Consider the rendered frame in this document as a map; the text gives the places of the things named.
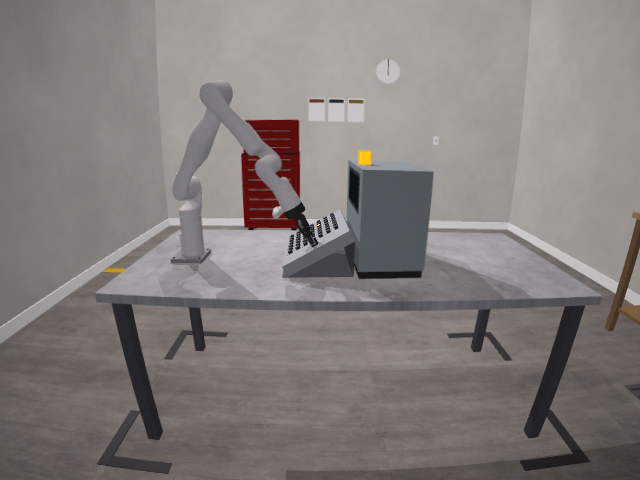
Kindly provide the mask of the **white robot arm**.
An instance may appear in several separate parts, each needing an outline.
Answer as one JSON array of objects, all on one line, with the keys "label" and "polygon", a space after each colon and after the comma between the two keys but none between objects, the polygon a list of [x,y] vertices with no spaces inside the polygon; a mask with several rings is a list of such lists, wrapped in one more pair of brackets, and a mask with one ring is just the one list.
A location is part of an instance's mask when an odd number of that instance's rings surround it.
[{"label": "white robot arm", "polygon": [[207,109],[190,134],[172,187],[175,199],[187,200],[179,209],[181,251],[185,256],[199,256],[204,253],[202,188],[199,179],[193,174],[209,156],[221,122],[248,155],[260,158],[255,164],[256,174],[272,190],[280,205],[273,209],[273,218],[279,218],[284,212],[301,203],[288,179],[279,178],[275,174],[282,167],[279,155],[260,139],[251,125],[230,108],[233,96],[231,85],[226,81],[206,82],[201,86],[199,96]]}]

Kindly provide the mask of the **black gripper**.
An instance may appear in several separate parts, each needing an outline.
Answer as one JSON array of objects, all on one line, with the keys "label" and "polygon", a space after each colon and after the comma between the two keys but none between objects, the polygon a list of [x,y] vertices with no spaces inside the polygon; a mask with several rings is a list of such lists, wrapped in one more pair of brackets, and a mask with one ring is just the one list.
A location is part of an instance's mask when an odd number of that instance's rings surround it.
[{"label": "black gripper", "polygon": [[[303,237],[307,239],[307,241],[309,242],[310,246],[313,246],[316,244],[315,240],[314,240],[314,235],[311,231],[310,225],[306,220],[306,217],[304,216],[304,214],[300,214],[303,213],[305,211],[305,207],[303,205],[303,203],[301,202],[298,206],[296,206],[295,208],[284,212],[284,214],[286,215],[286,217],[288,219],[292,219],[295,218],[295,224],[298,227],[298,229],[300,230],[300,232],[302,233]],[[299,215],[300,214],[300,215]],[[305,234],[305,233],[306,234]]]}]

